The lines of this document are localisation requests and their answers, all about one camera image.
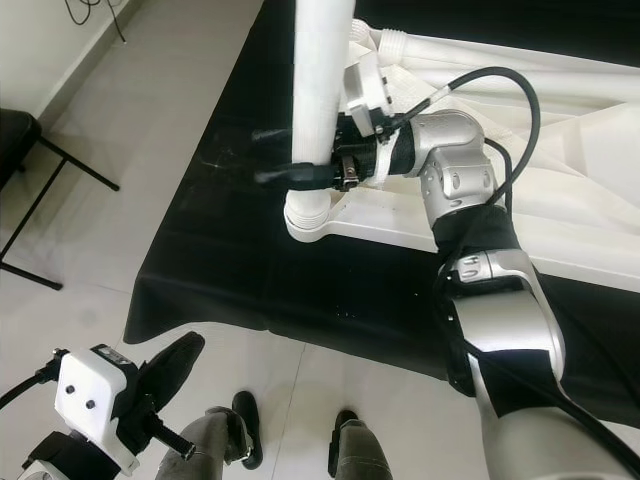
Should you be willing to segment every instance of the tiled floor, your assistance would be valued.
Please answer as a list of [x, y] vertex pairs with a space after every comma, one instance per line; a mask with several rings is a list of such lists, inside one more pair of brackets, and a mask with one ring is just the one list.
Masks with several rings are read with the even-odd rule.
[[[56, 125], [53, 137], [122, 186], [114, 193], [72, 167], [14, 246], [11, 262], [51, 278], [54, 292], [0, 273], [0, 390], [55, 346], [108, 343], [135, 361], [187, 328], [142, 345], [121, 341], [135, 274], [222, 92], [260, 0], [148, 0]], [[53, 159], [35, 151], [2, 192], [4, 243]], [[16, 202], [23, 199], [23, 204]], [[472, 400], [398, 368], [227, 325], [199, 324], [207, 347], [163, 411], [181, 429], [248, 388], [260, 405], [265, 462], [225, 478], [325, 479], [335, 415], [356, 409], [382, 443], [396, 478], [487, 478]], [[16, 478], [30, 449], [64, 425], [53, 385], [0, 413], [0, 477]], [[638, 432], [616, 427], [638, 444]], [[165, 449], [153, 442], [135, 479], [152, 479]]]

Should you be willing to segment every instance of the chair leg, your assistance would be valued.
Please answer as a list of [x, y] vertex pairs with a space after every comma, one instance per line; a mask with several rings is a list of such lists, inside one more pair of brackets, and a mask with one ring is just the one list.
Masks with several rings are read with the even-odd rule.
[[60, 155], [62, 158], [64, 158], [65, 160], [67, 160], [69, 163], [72, 163], [73, 165], [75, 165], [76, 167], [78, 167], [80, 170], [82, 170], [83, 172], [91, 175], [93, 178], [95, 178], [96, 180], [98, 180], [99, 182], [105, 184], [107, 187], [109, 187], [111, 190], [113, 190], [114, 192], [117, 192], [118, 190], [120, 190], [120, 187], [118, 185], [116, 185], [115, 183], [113, 183], [111, 180], [107, 180], [106, 178], [104, 178], [102, 175], [100, 175], [98, 172], [96, 172], [95, 170], [93, 170], [92, 168], [87, 167], [84, 163], [82, 163], [80, 160], [78, 160], [75, 157], [72, 157], [71, 155], [69, 155], [67, 152], [65, 152], [64, 150], [62, 150], [60, 147], [58, 147], [57, 145], [55, 145], [54, 143], [51, 143], [49, 140], [47, 140], [44, 137], [40, 137], [38, 139], [38, 141], [40, 143], [42, 143], [45, 147], [47, 147], [49, 150], [51, 150], [54, 153], [57, 153], [58, 155]]
[[7, 252], [9, 251], [11, 246], [13, 245], [13, 243], [18, 238], [18, 235], [20, 235], [20, 232], [22, 232], [22, 229], [27, 225], [27, 222], [31, 218], [31, 215], [33, 215], [33, 212], [35, 212], [36, 208], [38, 208], [38, 205], [40, 205], [40, 202], [42, 201], [44, 196], [49, 191], [49, 188], [51, 188], [51, 185], [53, 185], [53, 181], [56, 179], [56, 177], [60, 173], [60, 170], [62, 170], [62, 167], [64, 167], [65, 163], [67, 163], [67, 161], [65, 159], [60, 160], [60, 163], [58, 164], [56, 169], [53, 171], [51, 176], [49, 177], [49, 180], [47, 180], [47, 183], [42, 188], [42, 190], [40, 191], [40, 193], [36, 197], [35, 201], [31, 205], [31, 207], [29, 207], [29, 210], [27, 211], [26, 215], [22, 218], [22, 220], [20, 221], [20, 224], [18, 224], [16, 229], [13, 231], [13, 235], [11, 235], [11, 238], [9, 238], [9, 241], [6, 243], [6, 245], [4, 246], [2, 251], [0, 252], [0, 260], [2, 260], [4, 258], [4, 256], [7, 254]]
[[0, 262], [0, 270], [6, 270], [9, 273], [13, 273], [14, 275], [26, 278], [27, 280], [31, 280], [32, 282], [39, 283], [40, 285], [44, 285], [45, 287], [53, 288], [54, 290], [61, 290], [63, 287], [61, 283], [47, 280], [46, 278], [43, 278], [39, 275], [34, 275], [33, 273], [29, 273], [25, 270], [22, 270], [21, 268], [9, 265], [8, 263]]

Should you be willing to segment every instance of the baseboard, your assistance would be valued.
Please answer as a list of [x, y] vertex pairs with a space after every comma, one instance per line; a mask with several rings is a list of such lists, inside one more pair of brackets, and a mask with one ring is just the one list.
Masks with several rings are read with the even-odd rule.
[[[129, 23], [144, 1], [145, 0], [129, 0], [126, 5], [122, 7], [117, 14], [118, 23], [121, 28], [124, 28]], [[60, 82], [49, 101], [46, 102], [46, 105], [41, 109], [41, 113], [36, 113], [45, 131], [53, 128], [56, 120], [65, 111], [73, 96], [116, 39], [119, 41], [118, 32], [114, 23], [111, 22], [94, 42], [93, 46], [91, 46], [82, 58], [78, 60], [76, 65], [67, 72], [66, 77]]]

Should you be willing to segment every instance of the black shoe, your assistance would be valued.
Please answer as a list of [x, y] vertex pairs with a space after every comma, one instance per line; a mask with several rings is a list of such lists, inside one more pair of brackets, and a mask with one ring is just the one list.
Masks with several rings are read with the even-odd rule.
[[260, 416], [256, 399], [250, 392], [236, 393], [231, 403], [231, 410], [236, 412], [244, 420], [247, 433], [253, 440], [253, 450], [242, 465], [247, 470], [255, 470], [262, 463], [262, 444], [260, 443]]
[[331, 443], [329, 444], [329, 464], [328, 471], [331, 478], [336, 477], [338, 471], [338, 455], [340, 453], [340, 430], [342, 426], [349, 420], [358, 420], [358, 416], [351, 410], [342, 410], [336, 417], [335, 429], [331, 434]]

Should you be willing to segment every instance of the black cable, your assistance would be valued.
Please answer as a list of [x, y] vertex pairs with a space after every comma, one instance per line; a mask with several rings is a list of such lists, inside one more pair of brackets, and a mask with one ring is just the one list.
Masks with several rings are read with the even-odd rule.
[[[459, 88], [462, 85], [465, 85], [473, 80], [476, 80], [482, 77], [489, 77], [489, 76], [506, 77], [506, 78], [509, 78], [510, 80], [513, 80], [515, 83], [517, 83], [520, 86], [520, 88], [522, 88], [522, 91], [527, 97], [527, 100], [529, 102], [529, 107], [531, 109], [531, 133], [529, 134], [529, 140], [527, 141], [527, 146], [524, 152], [522, 153], [522, 157], [520, 158], [518, 165], [516, 166], [516, 168], [513, 169], [511, 178], [509, 178], [508, 180], [505, 180], [505, 182], [502, 185], [500, 185], [496, 189], [496, 191], [493, 193], [493, 195], [491, 195], [491, 197], [486, 201], [486, 205], [493, 205], [498, 201], [498, 199], [502, 195], [504, 195], [507, 191], [511, 190], [514, 182], [518, 179], [520, 174], [522, 174], [525, 167], [529, 163], [529, 160], [531, 159], [531, 155], [533, 154], [533, 150], [536, 148], [536, 144], [538, 143], [538, 137], [540, 136], [541, 121], [540, 121], [540, 102], [538, 101], [538, 96], [536, 95], [535, 90], [533, 89], [529, 81], [520, 73], [516, 72], [515, 70], [511, 70], [509, 68], [504, 68], [504, 67], [481, 68], [480, 70], [475, 70], [473, 72], [462, 75], [459, 78], [456, 78], [451, 83], [449, 83], [449, 88], [453, 91], [456, 88]], [[425, 101], [421, 102], [420, 104], [418, 104], [417, 107], [410, 110], [410, 112], [407, 112], [405, 115], [402, 116], [400, 121], [408, 122], [409, 120], [411, 120], [411, 118], [413, 117], [410, 115], [413, 115], [413, 116], [416, 115], [412, 112], [414, 112], [421, 104], [424, 104], [424, 103]], [[484, 219], [484, 215], [486, 215], [486, 212], [488, 212], [488, 209], [485, 209], [484, 214], [478, 215], [471, 222], [471, 225], [469, 226], [465, 234], [462, 236], [462, 239], [458, 243], [457, 247], [451, 253], [451, 255], [449, 255], [449, 258], [444, 263], [444, 266], [440, 269], [440, 273], [436, 277], [436, 280], [433, 285], [433, 291], [436, 295], [438, 294], [438, 292], [440, 292], [442, 285], [444, 283], [444, 279], [449, 274], [449, 272], [451, 271], [451, 268], [453, 267], [453, 264], [456, 262], [456, 260], [462, 253], [462, 250], [464, 249], [464, 246], [468, 238], [470, 237], [471, 233], [473, 232], [475, 227]]]
[[77, 20], [76, 17], [73, 15], [73, 12], [71, 11], [71, 6], [69, 5], [69, 0], [64, 0], [64, 4], [67, 6], [67, 11], [69, 12], [69, 17], [71, 17], [71, 20], [73, 21], [73, 23], [75, 23], [76, 25], [78, 25], [79, 27], [81, 27], [82, 25], [84, 25], [85, 23], [87, 23], [87, 20], [89, 20], [89, 17], [91, 16], [91, 7], [97, 5], [97, 3], [100, 3], [99, 0], [97, 3], [93, 4], [93, 3], [89, 3], [89, 2], [81, 2], [84, 5], [87, 6], [87, 14], [85, 15], [85, 17], [82, 20]]
[[36, 373], [33, 377], [27, 378], [20, 385], [16, 385], [15, 387], [13, 387], [11, 390], [5, 393], [2, 397], [0, 397], [0, 410], [6, 407], [9, 403], [14, 401], [24, 392], [29, 390], [31, 387], [34, 387], [35, 385], [39, 384], [41, 381], [42, 381], [42, 376]]
[[613, 372], [620, 380], [620, 383], [624, 387], [624, 389], [629, 394], [629, 397], [635, 404], [636, 408], [640, 410], [640, 392], [638, 391], [638, 386], [634, 379], [629, 375], [629, 373], [624, 369], [624, 367], [620, 364], [620, 362], [613, 356], [611, 351], [607, 349], [607, 347], [600, 341], [600, 339], [580, 320], [578, 320], [567, 308], [562, 304], [562, 302], [558, 299], [555, 293], [551, 288], [546, 285], [546, 282], [542, 278], [542, 275], [538, 270], [534, 267], [536, 272], [536, 276], [538, 277], [538, 281], [542, 286], [544, 293], [547, 297], [549, 297], [550, 303], [556, 307], [556, 309], [562, 314], [562, 316], [571, 323], [576, 330], [580, 332], [580, 334], [587, 339], [589, 343], [595, 348], [595, 350], [604, 358], [604, 360], [609, 364], [609, 367], [613, 370]]
[[[504, 180], [506, 182], [511, 182], [511, 177], [513, 176], [513, 162], [511, 161], [511, 155], [506, 148], [500, 145], [495, 140], [491, 140], [490, 138], [485, 138], [484, 143], [489, 145], [491, 148], [496, 150], [504, 160]], [[509, 218], [513, 217], [513, 188], [512, 183], [509, 183], [509, 188], [504, 194], [504, 205], [507, 209], [507, 213], [509, 214]]]
[[[466, 75], [463, 75], [451, 83], [449, 83], [449, 88], [451, 90], [455, 90], [456, 88], [471, 82], [475, 79], [498, 75], [502, 77], [509, 78], [516, 82], [524, 91], [527, 100], [529, 101], [529, 105], [531, 107], [531, 133], [529, 134], [529, 140], [527, 142], [527, 146], [525, 148], [524, 153], [522, 154], [522, 158], [520, 162], [512, 171], [512, 175], [510, 178], [506, 178], [505, 182], [496, 189], [493, 195], [487, 200], [486, 205], [493, 205], [495, 202], [504, 194], [509, 192], [513, 183], [517, 180], [520, 174], [523, 172], [529, 160], [531, 159], [531, 155], [533, 154], [533, 150], [538, 141], [538, 137], [540, 135], [540, 103], [538, 101], [538, 97], [535, 93], [535, 90], [531, 86], [531, 84], [527, 81], [525, 77], [523, 77], [518, 72], [514, 70], [510, 70], [503, 67], [489, 67], [483, 68], [480, 70], [476, 70], [474, 72], [470, 72]], [[430, 99], [427, 99], [421, 103], [419, 103], [416, 107], [411, 109], [407, 114], [401, 116], [397, 119], [397, 124], [402, 125], [403, 123], [408, 122], [413, 116], [420, 113], [422, 110], [427, 108], [430, 105]], [[434, 282], [434, 298], [438, 298], [442, 289], [442, 285], [444, 279], [451, 271], [453, 264], [460, 257], [462, 250], [464, 249], [467, 239], [470, 234], [476, 228], [479, 222], [484, 219], [486, 213], [482, 213], [477, 215], [471, 225], [467, 228], [466, 232], [462, 236], [461, 240], [458, 242], [458, 245], [451, 253], [449, 258], [444, 263], [441, 268], [438, 276], [436, 277], [436, 281]], [[529, 389], [535, 391], [539, 395], [546, 398], [552, 405], [557, 406], [566, 414], [570, 415], [573, 419], [575, 419], [578, 423], [580, 423], [591, 435], [594, 436], [595, 439], [599, 441], [599, 443], [606, 448], [620, 463], [631, 473], [633, 473], [634, 477], [640, 479], [640, 457], [636, 455], [636, 453], [631, 450], [622, 440], [620, 440], [616, 435], [614, 435], [607, 427], [605, 427], [602, 423], [600, 423], [596, 418], [594, 418], [591, 414], [589, 414], [586, 410], [582, 409], [575, 403], [573, 403], [569, 398], [565, 397], [558, 392], [550, 391], [546, 388], [542, 388], [539, 385], [536, 385], [534, 382], [530, 382], [528, 379], [523, 378], [521, 375], [513, 372], [510, 368], [502, 365], [500, 362], [494, 361], [490, 356], [486, 355], [483, 351], [475, 347], [475, 345], [471, 344], [469, 341], [464, 339], [463, 337], [450, 333], [450, 331], [444, 325], [444, 318], [446, 318], [446, 312], [444, 311], [444, 307], [442, 302], [436, 302], [436, 307], [440, 310], [441, 315], [437, 316], [438, 323], [441, 329], [446, 333], [447, 338], [450, 341], [455, 341], [461, 344], [462, 348], [468, 354], [474, 356], [479, 361], [482, 361], [493, 368], [501, 371], [503, 374], [509, 376], [514, 381], [528, 387]]]
[[122, 34], [122, 30], [120, 30], [120, 24], [118, 23], [116, 12], [113, 10], [113, 5], [111, 5], [111, 0], [106, 0], [106, 2], [107, 2], [107, 5], [109, 6], [109, 10], [111, 10], [111, 16], [113, 17], [113, 24], [116, 26], [116, 31], [118, 32], [118, 36], [120, 37], [120, 40], [122, 40], [122, 43], [127, 43], [127, 41], [124, 38], [124, 35]]
[[[69, 0], [64, 0], [64, 4], [67, 6], [67, 11], [69, 12], [69, 17], [71, 17], [71, 20], [73, 21], [73, 23], [75, 23], [78, 26], [82, 26], [85, 23], [87, 23], [87, 21], [91, 17], [91, 9], [93, 7], [98, 6], [101, 1], [102, 0], [95, 0], [94, 2], [91, 2], [90, 0], [79, 0], [80, 3], [82, 3], [83, 5], [85, 5], [87, 7], [87, 13], [86, 13], [85, 17], [82, 20], [78, 20], [73, 15], [73, 11], [71, 10], [71, 6], [69, 5]], [[107, 6], [109, 7], [109, 10], [111, 11], [111, 16], [113, 17], [113, 24], [116, 27], [116, 31], [118, 32], [118, 36], [120, 37], [120, 40], [122, 40], [122, 43], [127, 43], [127, 41], [124, 38], [124, 35], [122, 34], [122, 30], [120, 29], [120, 24], [118, 23], [118, 17], [116, 16], [116, 12], [113, 9], [113, 5], [111, 4], [111, 0], [106, 0], [106, 1], [107, 1]]]
[[465, 339], [459, 339], [464, 350], [479, 361], [486, 363], [492, 368], [499, 370], [512, 380], [533, 390], [538, 395], [544, 397], [560, 410], [571, 416], [580, 423], [585, 429], [593, 435], [601, 445], [630, 472], [634, 478], [640, 479], [640, 457], [629, 446], [620, 440], [611, 430], [605, 427], [598, 419], [593, 417], [589, 412], [572, 402], [569, 398], [555, 391], [536, 385], [519, 374], [513, 372], [510, 368], [502, 365], [501, 362], [493, 360], [485, 352], [477, 348], [475, 345]]

